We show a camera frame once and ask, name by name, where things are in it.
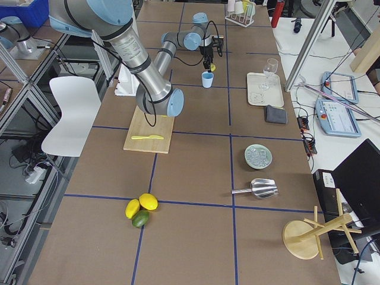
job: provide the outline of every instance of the white table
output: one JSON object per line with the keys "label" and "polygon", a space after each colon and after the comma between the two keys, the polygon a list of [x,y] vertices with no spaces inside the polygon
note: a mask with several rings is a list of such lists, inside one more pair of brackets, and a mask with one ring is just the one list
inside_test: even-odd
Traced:
{"label": "white table", "polygon": [[[294,23],[291,21],[294,18],[280,18],[278,25],[273,29],[276,41],[278,44],[278,51],[280,52],[281,62],[284,68],[286,78],[289,76],[290,71],[296,61],[303,42],[305,41],[309,30],[312,26],[313,19],[302,19],[302,28],[298,34],[293,33]],[[327,58],[333,58],[335,56],[343,56],[347,52],[351,51],[349,45],[344,39],[338,27],[335,27],[335,37],[331,37],[331,23],[327,24],[323,33],[318,37],[318,40],[313,45],[311,55],[324,56]],[[317,58],[309,56],[306,60],[304,67],[300,74],[306,79],[306,83],[312,85],[318,85],[321,83],[321,76],[325,71],[333,71],[338,65],[341,58],[327,59]],[[350,68],[350,62],[354,59],[354,55],[351,54],[349,58],[339,67],[336,72],[342,74],[353,75],[355,78],[362,76],[363,74],[353,73]],[[372,86],[367,76],[360,77],[356,80],[358,90],[372,91],[375,89]],[[304,87],[293,87],[291,90],[292,100],[298,100],[306,109],[308,115],[314,113],[313,107],[315,101],[318,98],[318,94],[307,90]],[[296,102],[293,102],[294,107],[300,107]],[[380,115],[380,97],[373,94],[359,94],[359,104],[361,108],[370,113],[372,116]],[[300,110],[300,115],[305,115],[303,110]],[[357,113],[354,113],[355,118],[363,118]],[[361,144],[365,139],[369,138],[378,148],[380,148],[380,123],[374,121],[359,121],[359,128],[362,132],[360,138],[342,138],[332,137],[325,134],[322,130],[318,120],[314,122],[315,116],[309,117],[310,133],[314,135],[316,139],[317,155],[313,156],[313,160],[310,159],[309,165],[312,168],[312,172],[316,169],[334,170],[352,151]],[[357,274],[355,284],[378,284],[380,280],[380,257],[378,254],[372,254],[374,262],[360,263],[360,269],[364,270],[364,274]],[[357,261],[350,262],[345,265],[338,265],[342,283],[351,284],[354,273],[354,268]]]}

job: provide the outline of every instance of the lemon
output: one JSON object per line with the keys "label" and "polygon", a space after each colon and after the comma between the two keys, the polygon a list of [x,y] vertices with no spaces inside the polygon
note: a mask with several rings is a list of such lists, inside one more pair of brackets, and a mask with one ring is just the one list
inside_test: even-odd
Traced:
{"label": "lemon", "polygon": [[138,200],[140,204],[147,210],[155,210],[159,206],[157,198],[149,193],[142,194]]}
{"label": "lemon", "polygon": [[149,219],[149,212],[147,210],[140,210],[132,219],[134,227],[142,227]]}
{"label": "lemon", "polygon": [[137,199],[130,200],[125,208],[125,215],[127,218],[131,219],[140,210],[140,202]]}

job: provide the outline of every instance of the computer monitor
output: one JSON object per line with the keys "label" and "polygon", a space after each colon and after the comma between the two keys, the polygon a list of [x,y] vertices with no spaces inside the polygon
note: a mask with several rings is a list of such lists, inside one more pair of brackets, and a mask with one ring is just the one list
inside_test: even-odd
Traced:
{"label": "computer monitor", "polygon": [[380,150],[370,139],[332,171],[335,186],[364,225],[362,235],[380,239]]}

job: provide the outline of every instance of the blue and white tablet device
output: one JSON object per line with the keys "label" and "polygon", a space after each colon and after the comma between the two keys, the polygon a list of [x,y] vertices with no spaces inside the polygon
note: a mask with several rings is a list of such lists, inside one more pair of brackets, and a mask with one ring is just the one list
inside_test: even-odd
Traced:
{"label": "blue and white tablet device", "polygon": [[359,102],[354,76],[341,73],[331,74],[326,71],[323,73],[321,81],[322,92],[345,103],[357,104]]}
{"label": "blue and white tablet device", "polygon": [[362,136],[353,112],[342,104],[318,99],[315,102],[315,111],[326,134],[349,138]]}

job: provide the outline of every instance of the glass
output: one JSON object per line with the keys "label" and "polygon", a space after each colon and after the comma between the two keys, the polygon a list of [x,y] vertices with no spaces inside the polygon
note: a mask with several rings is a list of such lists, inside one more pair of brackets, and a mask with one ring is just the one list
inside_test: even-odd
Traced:
{"label": "glass", "polygon": [[267,63],[264,65],[264,68],[262,69],[265,75],[265,81],[264,83],[259,85],[260,89],[263,89],[263,90],[269,89],[270,86],[268,84],[268,79],[277,72],[277,68],[278,68],[278,60],[276,60],[276,58],[268,58]]}

